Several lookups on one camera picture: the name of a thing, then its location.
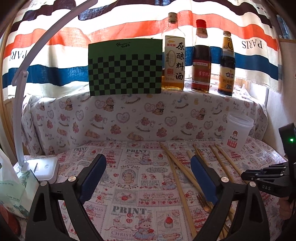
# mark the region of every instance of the patterned tablecloth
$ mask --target patterned tablecloth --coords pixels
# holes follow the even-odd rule
[[[167,141],[223,137],[227,113],[254,120],[249,136],[262,140],[266,109],[245,89],[233,97],[210,93],[162,91],[161,94],[89,96],[60,99],[28,96],[22,116],[23,143],[30,155],[59,154],[89,141]]]
[[[201,149],[208,165],[214,168],[219,176],[225,176],[209,148],[209,145],[221,142],[222,138],[209,138],[166,141],[163,144],[183,164],[190,167],[186,151],[194,153],[193,143],[195,143]],[[250,137],[240,153],[227,149],[225,151],[241,170],[259,169],[284,162],[284,159],[271,147]],[[98,153],[106,156],[107,168],[92,198],[84,204],[84,207],[104,240],[192,240],[167,156],[158,142],[97,141],[61,153],[57,155],[60,162],[57,182],[78,175]],[[220,157],[236,183],[244,183],[221,153]],[[180,170],[177,170],[177,174],[196,230],[199,231],[208,213],[198,203],[197,190]],[[278,198],[266,193],[262,193],[262,198],[273,241],[279,235],[282,225],[278,214]],[[70,236],[78,239],[63,201],[60,202],[60,207]],[[21,225],[23,238],[25,220],[21,220]]]

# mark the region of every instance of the green and black checkerboard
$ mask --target green and black checkerboard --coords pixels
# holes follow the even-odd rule
[[[161,92],[162,41],[124,39],[89,45],[91,96]]]

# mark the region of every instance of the vinegar bottle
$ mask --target vinegar bottle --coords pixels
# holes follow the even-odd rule
[[[212,57],[207,38],[207,23],[202,19],[197,19],[196,27],[196,40],[192,57],[191,89],[198,92],[209,93]]]
[[[177,14],[168,14],[168,28],[161,33],[164,64],[161,88],[182,91],[185,76],[185,34],[178,28]]]

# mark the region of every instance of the fork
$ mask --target fork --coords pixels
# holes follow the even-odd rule
[[[198,202],[200,203],[201,207],[207,212],[210,213],[212,211],[211,207],[208,205],[204,195],[202,195],[201,193],[199,193],[198,195],[196,195]]]
[[[196,197],[197,197],[198,202],[200,203],[201,207],[203,208],[203,210],[205,210],[207,213],[210,213],[213,209],[213,204],[212,203],[208,204],[204,195],[201,193],[196,195]],[[226,224],[224,224],[223,227],[226,229],[227,232],[229,232],[229,227]]]

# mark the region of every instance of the white plastic cup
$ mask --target white plastic cup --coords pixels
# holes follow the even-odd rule
[[[236,152],[241,151],[253,126],[254,120],[252,118],[229,112],[223,146]]]

